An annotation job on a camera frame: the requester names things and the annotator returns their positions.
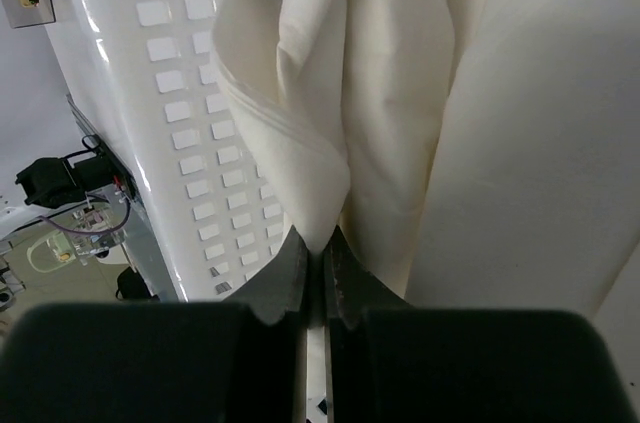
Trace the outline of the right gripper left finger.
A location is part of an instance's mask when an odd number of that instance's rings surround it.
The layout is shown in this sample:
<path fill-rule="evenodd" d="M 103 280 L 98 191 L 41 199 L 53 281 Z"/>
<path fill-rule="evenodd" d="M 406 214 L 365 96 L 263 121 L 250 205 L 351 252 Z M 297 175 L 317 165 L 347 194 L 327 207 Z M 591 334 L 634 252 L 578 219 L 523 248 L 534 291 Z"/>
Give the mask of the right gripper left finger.
<path fill-rule="evenodd" d="M 301 422 L 308 251 L 218 302 L 50 304 L 1 352 L 5 422 Z"/>

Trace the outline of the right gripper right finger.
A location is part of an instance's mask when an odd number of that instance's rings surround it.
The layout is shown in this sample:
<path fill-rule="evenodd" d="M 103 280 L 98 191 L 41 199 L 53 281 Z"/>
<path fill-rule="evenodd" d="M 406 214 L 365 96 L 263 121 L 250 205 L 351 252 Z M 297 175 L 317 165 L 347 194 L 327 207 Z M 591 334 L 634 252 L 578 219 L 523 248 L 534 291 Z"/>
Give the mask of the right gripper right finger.
<path fill-rule="evenodd" d="M 625 390 L 582 317 L 417 308 L 335 231 L 323 253 L 333 422 L 621 422 Z"/>

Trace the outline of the white paper napkin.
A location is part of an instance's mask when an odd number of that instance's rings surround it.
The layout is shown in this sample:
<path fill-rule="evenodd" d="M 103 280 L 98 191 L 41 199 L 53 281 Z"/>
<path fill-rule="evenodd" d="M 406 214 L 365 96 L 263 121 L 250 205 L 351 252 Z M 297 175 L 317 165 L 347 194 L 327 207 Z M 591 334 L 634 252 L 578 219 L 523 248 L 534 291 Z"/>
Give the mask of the white paper napkin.
<path fill-rule="evenodd" d="M 342 97 L 347 0 L 222 0 L 213 39 L 237 127 L 307 247 L 351 190 Z"/>

